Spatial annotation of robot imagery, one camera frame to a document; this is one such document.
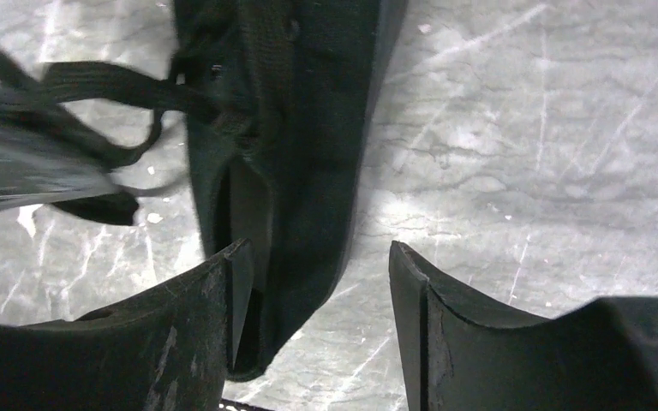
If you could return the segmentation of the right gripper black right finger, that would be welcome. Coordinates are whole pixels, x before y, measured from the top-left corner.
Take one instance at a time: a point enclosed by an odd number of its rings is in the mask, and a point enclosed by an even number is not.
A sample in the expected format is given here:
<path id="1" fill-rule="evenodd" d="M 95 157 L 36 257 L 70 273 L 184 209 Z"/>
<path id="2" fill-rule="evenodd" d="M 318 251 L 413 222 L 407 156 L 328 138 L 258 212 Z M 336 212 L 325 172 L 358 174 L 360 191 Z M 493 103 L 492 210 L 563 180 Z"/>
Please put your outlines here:
<path id="1" fill-rule="evenodd" d="M 658 297 L 601 297 L 556 319 L 389 254 L 412 410 L 658 410 Z"/>

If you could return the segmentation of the black shoelace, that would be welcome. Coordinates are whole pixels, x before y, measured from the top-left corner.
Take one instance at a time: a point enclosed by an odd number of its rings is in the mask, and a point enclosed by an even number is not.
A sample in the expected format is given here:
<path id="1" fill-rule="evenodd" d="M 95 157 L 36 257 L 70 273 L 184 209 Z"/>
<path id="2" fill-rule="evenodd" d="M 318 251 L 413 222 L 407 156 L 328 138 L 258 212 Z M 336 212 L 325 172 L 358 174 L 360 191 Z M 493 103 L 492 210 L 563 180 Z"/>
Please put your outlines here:
<path id="1" fill-rule="evenodd" d="M 66 103 L 89 99 L 150 110 L 153 124 L 148 136 L 139 145 L 120 146 L 89 128 L 65 108 Z M 218 111 L 218 105 L 210 95 L 179 85 L 173 79 L 158 80 L 106 62 L 53 63 L 42 78 L 35 79 L 0 50 L 0 119 L 24 126 L 32 117 L 39 129 L 48 130 L 58 140 L 97 159 L 109 169 L 111 176 L 114 170 L 135 164 L 157 143 L 162 134 L 162 116 L 167 111 L 207 119 Z M 154 188 L 118 184 L 137 197 L 159 197 L 182 182 L 183 177 L 178 176 Z"/>

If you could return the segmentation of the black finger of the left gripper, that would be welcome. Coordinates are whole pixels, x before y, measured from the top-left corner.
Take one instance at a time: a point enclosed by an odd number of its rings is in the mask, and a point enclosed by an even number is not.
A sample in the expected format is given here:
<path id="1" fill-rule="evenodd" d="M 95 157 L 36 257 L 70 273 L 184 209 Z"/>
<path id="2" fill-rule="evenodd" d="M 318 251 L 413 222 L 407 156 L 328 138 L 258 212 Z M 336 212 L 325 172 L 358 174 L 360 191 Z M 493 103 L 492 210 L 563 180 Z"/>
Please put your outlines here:
<path id="1" fill-rule="evenodd" d="M 32 117 L 24 126 L 0 119 L 0 211 L 29 205 L 117 226 L 134 224 L 139 210 L 97 159 L 39 129 Z"/>

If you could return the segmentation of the black shoe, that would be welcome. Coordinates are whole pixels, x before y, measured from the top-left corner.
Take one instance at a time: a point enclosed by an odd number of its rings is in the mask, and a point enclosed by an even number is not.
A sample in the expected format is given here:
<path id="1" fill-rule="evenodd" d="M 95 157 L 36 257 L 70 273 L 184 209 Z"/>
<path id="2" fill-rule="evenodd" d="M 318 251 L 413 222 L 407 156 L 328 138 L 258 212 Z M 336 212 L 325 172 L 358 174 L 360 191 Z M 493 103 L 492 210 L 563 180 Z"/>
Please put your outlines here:
<path id="1" fill-rule="evenodd" d="M 176 1 L 175 70 L 218 114 L 188 114 L 201 240 L 254 245 L 231 382 L 266 372 L 344 274 L 369 123 L 404 1 Z"/>

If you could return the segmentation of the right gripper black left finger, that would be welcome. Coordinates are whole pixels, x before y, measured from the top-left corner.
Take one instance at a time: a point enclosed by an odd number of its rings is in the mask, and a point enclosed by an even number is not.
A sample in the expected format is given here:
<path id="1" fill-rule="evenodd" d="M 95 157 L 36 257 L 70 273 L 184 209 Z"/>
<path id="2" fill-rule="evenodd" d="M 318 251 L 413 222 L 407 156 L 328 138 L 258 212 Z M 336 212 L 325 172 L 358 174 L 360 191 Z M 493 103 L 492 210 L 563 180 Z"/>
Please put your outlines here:
<path id="1" fill-rule="evenodd" d="M 0 325 L 0 410 L 214 410 L 254 276 L 249 241 L 74 321 Z"/>

